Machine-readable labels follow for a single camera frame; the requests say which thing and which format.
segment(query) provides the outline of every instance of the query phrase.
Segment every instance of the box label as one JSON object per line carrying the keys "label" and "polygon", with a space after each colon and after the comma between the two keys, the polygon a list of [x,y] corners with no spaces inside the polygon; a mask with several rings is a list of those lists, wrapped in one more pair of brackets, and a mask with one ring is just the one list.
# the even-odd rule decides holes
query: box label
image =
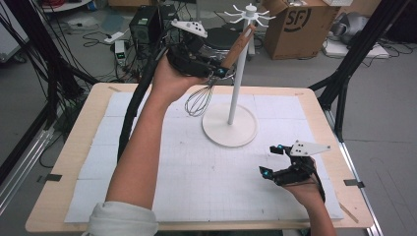
{"label": "box label", "polygon": [[295,32],[302,29],[310,19],[312,14],[311,8],[303,8],[300,10],[291,10],[285,22],[284,31]]}

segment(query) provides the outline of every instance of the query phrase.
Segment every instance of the stand base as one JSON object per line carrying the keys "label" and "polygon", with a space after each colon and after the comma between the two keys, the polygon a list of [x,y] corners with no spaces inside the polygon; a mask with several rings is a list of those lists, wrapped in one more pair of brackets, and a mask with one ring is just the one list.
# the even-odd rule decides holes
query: stand base
{"label": "stand base", "polygon": [[258,121],[251,111],[236,106],[233,124],[229,125],[230,103],[211,106],[203,117],[203,130],[213,142],[228,148],[250,143],[258,133]]}

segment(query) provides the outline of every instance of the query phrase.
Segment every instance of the white stand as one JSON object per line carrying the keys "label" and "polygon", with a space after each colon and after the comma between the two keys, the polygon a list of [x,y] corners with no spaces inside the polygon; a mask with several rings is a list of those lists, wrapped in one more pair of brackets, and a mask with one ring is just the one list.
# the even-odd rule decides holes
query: white stand
{"label": "white stand", "polygon": [[[252,21],[258,21],[259,14],[257,8],[252,4],[246,6],[246,11],[241,11],[233,5],[240,14],[229,14],[230,16],[240,16],[241,18],[232,23],[238,23],[245,19],[245,26]],[[215,143],[229,147],[238,148],[251,142],[258,133],[258,121],[252,112],[243,106],[237,106],[240,86],[242,84],[243,69],[246,62],[248,44],[239,55],[236,69],[236,78],[231,104],[219,104],[209,107],[203,117],[203,129],[206,135]]]}

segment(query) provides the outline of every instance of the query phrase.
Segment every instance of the power strip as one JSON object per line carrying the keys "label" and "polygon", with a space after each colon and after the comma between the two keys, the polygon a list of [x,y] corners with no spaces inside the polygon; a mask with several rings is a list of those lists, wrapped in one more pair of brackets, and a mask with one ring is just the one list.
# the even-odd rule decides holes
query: power strip
{"label": "power strip", "polygon": [[104,41],[107,42],[107,43],[112,43],[117,38],[123,36],[123,34],[125,34],[125,33],[121,32],[121,31],[115,32],[113,35],[111,35],[111,38],[105,38]]}

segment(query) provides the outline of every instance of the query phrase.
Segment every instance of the white paper sheet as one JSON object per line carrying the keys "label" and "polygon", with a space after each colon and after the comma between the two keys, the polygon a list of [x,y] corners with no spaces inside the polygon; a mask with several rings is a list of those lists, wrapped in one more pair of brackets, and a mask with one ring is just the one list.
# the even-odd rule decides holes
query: white paper sheet
{"label": "white paper sheet", "polygon": [[[131,97],[130,92],[115,92],[111,97],[80,173],[66,222],[87,222],[89,210],[104,199]],[[277,171],[290,164],[289,157],[270,153],[269,146],[291,146],[296,140],[314,142],[298,97],[239,95],[238,103],[255,114],[260,127],[255,139],[239,148],[212,143],[202,129],[202,117],[190,117],[185,112],[186,99],[184,96],[174,102],[165,116],[152,209],[158,221],[308,220],[307,212],[292,195],[262,178],[259,171],[259,166]],[[216,94],[210,103],[230,99],[231,95]],[[343,214],[322,159],[319,154],[313,157],[325,186],[330,217],[341,219]],[[83,193],[86,185],[96,185],[99,179],[101,185],[96,188],[102,188],[100,191]]]}

